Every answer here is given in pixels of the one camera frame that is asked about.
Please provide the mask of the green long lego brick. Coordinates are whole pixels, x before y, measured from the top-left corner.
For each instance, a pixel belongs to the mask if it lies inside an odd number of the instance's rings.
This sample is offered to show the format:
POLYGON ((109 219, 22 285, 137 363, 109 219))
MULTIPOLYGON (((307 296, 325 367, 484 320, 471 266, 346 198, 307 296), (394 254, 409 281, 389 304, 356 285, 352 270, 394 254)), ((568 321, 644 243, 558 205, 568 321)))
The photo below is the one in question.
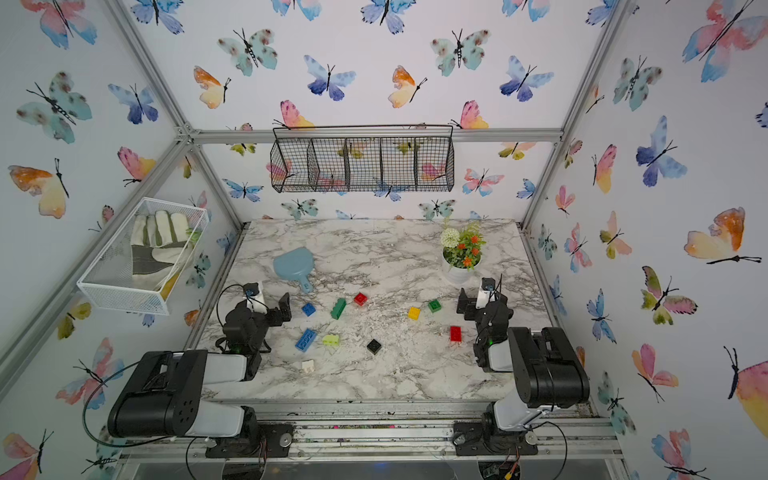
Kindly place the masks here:
POLYGON ((347 305, 346 299, 345 298, 339 298, 336 301, 333 309, 331 310, 331 318, 334 319, 334 320, 338 320, 341 317, 343 311, 345 310, 346 305, 347 305))

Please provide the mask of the black small lego brick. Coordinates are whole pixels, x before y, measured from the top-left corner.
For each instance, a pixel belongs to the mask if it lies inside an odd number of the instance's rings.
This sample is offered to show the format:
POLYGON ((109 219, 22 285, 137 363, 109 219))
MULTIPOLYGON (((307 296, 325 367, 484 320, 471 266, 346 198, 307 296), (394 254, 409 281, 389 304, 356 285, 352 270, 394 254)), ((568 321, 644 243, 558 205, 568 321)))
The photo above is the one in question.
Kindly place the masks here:
POLYGON ((382 348, 382 345, 380 342, 378 342, 375 339, 372 339, 367 345, 366 348, 369 352, 376 355, 382 348))

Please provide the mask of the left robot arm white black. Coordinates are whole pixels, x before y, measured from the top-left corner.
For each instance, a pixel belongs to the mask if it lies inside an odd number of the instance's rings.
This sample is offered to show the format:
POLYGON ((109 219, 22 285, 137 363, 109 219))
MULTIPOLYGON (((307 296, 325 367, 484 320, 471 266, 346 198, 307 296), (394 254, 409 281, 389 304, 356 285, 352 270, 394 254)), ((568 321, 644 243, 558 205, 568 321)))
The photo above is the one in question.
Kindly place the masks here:
POLYGON ((113 405, 107 430, 115 438, 254 436, 257 424, 244 406, 224 405, 203 398, 215 384, 251 381, 262 361, 270 327, 292 318, 290 295, 264 312, 246 298, 224 323, 226 350, 146 353, 113 405))

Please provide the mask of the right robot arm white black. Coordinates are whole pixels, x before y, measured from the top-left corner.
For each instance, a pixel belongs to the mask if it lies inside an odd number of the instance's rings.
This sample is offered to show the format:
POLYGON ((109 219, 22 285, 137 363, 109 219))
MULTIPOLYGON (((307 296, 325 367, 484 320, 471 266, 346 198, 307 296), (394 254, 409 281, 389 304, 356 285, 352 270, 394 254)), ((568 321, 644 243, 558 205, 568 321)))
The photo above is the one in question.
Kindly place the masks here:
POLYGON ((525 432, 548 412, 589 401, 588 376, 563 329, 512 326, 507 297, 490 290, 481 289, 475 298, 461 290, 456 311, 476 327, 476 364, 513 376, 513 392, 492 402, 484 415, 491 435, 525 432))

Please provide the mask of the red lego brick right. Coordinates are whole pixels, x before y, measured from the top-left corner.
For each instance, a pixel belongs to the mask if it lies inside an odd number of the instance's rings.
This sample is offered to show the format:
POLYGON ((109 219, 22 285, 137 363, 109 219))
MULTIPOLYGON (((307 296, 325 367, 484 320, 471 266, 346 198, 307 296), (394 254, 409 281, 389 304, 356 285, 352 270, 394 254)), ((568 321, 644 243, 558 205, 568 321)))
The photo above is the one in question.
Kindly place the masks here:
POLYGON ((463 341, 463 332, 460 326, 451 326, 449 328, 449 338, 452 343, 461 343, 463 341))

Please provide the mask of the blue long lego brick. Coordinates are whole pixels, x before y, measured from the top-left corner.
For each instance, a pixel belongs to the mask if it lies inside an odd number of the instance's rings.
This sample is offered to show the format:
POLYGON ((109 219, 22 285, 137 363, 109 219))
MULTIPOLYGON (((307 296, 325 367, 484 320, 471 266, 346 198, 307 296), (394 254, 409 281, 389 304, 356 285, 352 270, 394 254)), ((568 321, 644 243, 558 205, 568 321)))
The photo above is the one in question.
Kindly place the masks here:
POLYGON ((297 340, 295 347, 302 353, 306 353, 314 340, 317 338, 317 332, 312 329, 306 329, 297 340))

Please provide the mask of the lime green lego brick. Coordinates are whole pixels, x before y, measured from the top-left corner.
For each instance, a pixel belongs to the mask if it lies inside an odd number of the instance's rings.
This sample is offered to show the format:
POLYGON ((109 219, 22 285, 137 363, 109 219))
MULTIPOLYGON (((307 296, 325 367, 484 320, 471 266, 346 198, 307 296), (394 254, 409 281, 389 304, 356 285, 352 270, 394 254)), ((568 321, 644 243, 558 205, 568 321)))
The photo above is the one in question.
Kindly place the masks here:
POLYGON ((328 347, 338 348, 340 346, 340 337, 334 334, 325 335, 322 343, 328 347))

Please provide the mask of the red square lego brick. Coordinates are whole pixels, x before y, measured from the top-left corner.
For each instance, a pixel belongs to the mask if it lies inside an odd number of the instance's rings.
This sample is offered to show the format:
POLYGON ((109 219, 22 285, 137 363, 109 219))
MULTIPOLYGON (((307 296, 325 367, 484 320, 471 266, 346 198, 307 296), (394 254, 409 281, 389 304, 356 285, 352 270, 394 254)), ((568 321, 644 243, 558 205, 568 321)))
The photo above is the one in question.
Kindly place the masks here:
POLYGON ((354 297, 353 301, 358 306, 363 307, 368 301, 368 296, 360 292, 354 297))

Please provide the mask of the white pot with flowers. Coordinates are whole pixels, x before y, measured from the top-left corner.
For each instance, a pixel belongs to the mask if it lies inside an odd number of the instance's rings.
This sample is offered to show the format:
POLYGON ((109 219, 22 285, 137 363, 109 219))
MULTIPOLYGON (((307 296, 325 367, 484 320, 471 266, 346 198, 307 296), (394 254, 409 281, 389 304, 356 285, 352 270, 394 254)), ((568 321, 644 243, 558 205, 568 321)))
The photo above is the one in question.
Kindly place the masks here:
POLYGON ((460 286, 472 277, 483 259, 486 245, 478 220, 470 221, 462 228, 445 225, 440 235, 442 248, 442 272, 452 285, 460 286))

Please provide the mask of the light blue dustpan scoop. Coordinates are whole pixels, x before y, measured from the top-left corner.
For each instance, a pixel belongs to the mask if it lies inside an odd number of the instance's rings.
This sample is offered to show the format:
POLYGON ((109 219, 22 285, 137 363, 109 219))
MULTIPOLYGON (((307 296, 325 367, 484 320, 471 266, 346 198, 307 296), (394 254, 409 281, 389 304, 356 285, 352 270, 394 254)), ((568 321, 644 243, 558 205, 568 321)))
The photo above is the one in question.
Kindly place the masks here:
POLYGON ((286 252, 273 260, 276 275, 285 281, 295 281, 304 293, 312 293, 314 288, 309 276, 314 269, 314 256, 306 247, 286 252))

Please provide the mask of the work glove white grey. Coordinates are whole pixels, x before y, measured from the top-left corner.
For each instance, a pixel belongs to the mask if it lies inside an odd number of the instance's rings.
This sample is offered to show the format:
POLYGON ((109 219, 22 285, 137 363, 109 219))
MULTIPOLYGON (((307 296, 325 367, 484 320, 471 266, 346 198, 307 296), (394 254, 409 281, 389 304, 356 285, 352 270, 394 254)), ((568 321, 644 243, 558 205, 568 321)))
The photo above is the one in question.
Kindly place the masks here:
POLYGON ((194 242, 187 216, 166 210, 137 215, 130 246, 134 287, 161 290, 192 255, 194 242))

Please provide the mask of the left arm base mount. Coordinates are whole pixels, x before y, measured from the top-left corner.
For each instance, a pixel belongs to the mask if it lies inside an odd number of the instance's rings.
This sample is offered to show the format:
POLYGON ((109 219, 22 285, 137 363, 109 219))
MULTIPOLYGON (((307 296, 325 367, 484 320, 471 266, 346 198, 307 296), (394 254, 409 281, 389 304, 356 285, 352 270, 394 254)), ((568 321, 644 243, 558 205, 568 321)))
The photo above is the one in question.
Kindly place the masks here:
POLYGON ((256 423, 206 449, 210 459, 281 459, 289 456, 295 428, 289 423, 256 423))

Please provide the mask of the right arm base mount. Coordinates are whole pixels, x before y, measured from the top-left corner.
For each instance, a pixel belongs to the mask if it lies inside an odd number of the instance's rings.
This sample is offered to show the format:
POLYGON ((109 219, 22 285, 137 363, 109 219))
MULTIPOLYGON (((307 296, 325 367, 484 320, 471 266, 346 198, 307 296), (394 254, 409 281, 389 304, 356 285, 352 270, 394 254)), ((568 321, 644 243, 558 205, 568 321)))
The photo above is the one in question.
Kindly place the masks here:
POLYGON ((533 456, 538 447, 525 431, 506 432, 482 422, 455 422, 451 444, 457 456, 533 456))

